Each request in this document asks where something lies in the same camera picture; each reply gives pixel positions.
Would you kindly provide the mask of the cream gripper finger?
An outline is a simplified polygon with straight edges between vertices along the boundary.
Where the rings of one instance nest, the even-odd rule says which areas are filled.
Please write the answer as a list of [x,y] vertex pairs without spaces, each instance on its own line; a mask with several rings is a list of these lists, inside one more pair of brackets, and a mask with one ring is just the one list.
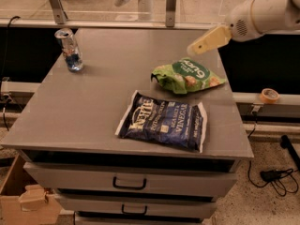
[[232,32],[227,25],[217,25],[187,46],[188,55],[197,55],[223,47],[232,39]]

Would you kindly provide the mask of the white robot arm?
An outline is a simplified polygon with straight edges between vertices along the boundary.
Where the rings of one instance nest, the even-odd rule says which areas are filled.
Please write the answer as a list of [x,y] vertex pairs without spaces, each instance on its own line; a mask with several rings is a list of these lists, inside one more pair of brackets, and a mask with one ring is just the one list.
[[187,47],[190,56],[223,47],[232,39],[245,42],[264,34],[300,29],[300,0],[247,0]]

